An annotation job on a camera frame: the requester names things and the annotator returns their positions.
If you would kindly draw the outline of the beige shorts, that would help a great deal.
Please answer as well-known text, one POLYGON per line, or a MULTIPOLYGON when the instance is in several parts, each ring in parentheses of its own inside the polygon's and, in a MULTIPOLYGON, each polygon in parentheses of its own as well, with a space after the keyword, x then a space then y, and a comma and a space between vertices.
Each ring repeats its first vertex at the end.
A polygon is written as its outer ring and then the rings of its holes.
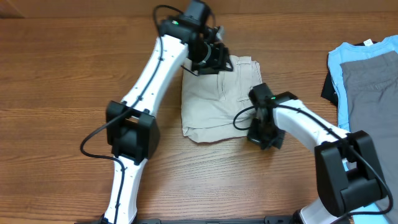
POLYGON ((250 90, 262 83, 259 62, 251 57, 230 56, 234 70, 195 76, 183 72, 182 134, 194 142, 217 142, 247 136, 253 110, 250 90))

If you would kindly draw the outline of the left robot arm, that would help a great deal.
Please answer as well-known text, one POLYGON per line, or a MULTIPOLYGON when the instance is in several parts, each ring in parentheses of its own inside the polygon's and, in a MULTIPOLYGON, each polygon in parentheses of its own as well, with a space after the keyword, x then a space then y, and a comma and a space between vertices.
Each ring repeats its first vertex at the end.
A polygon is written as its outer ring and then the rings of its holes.
POLYGON ((120 102, 106 109, 107 142, 112 147, 114 179, 102 223, 134 223, 137 193, 145 164, 160 140, 156 115, 175 73, 190 60, 194 75, 233 71, 223 27, 207 25, 212 11, 203 1, 191 1, 185 11, 158 21, 152 13, 157 38, 136 84, 120 102))

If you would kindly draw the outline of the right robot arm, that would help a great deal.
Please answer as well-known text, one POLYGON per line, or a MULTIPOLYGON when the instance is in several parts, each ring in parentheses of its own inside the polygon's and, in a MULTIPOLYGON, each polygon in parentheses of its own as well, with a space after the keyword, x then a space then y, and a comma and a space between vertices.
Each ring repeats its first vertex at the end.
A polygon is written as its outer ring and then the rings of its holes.
POLYGON ((281 148, 285 133, 315 156, 318 198, 293 215, 266 217, 265 223, 349 223, 358 210, 388 198, 382 215, 394 204, 370 135, 350 133, 310 111, 290 92, 273 95, 262 83, 248 94, 256 115, 248 139, 261 149, 281 148))

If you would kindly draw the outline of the light blue t-shirt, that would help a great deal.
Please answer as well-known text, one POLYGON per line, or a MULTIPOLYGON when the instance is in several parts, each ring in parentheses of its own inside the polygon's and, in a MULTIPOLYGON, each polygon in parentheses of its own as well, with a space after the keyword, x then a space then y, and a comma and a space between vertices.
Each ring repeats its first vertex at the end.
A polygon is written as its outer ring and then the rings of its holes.
POLYGON ((328 70, 331 73, 334 88, 339 94, 340 105, 338 107, 338 127, 349 132, 349 113, 345 86, 343 83, 343 71, 341 64, 366 60, 379 55, 395 51, 397 52, 397 36, 386 37, 383 41, 370 44, 369 47, 355 47, 347 42, 342 43, 328 54, 328 70))

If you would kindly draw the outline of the grey shorts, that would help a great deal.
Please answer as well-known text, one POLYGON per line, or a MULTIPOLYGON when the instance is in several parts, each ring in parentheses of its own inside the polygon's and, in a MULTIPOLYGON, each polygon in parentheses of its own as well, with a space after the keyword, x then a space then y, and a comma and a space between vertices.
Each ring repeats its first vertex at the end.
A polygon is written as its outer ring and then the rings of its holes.
POLYGON ((387 216, 397 221, 397 52, 341 64, 349 128, 367 132, 375 145, 394 207, 387 216))

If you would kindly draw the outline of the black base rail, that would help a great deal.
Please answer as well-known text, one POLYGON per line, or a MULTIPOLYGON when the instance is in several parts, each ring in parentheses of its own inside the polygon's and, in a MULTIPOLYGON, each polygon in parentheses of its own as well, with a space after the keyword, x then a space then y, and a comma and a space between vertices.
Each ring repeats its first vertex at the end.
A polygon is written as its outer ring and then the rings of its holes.
POLYGON ((133 219, 131 224, 299 224, 297 215, 266 216, 264 218, 207 219, 207 220, 160 220, 133 219))

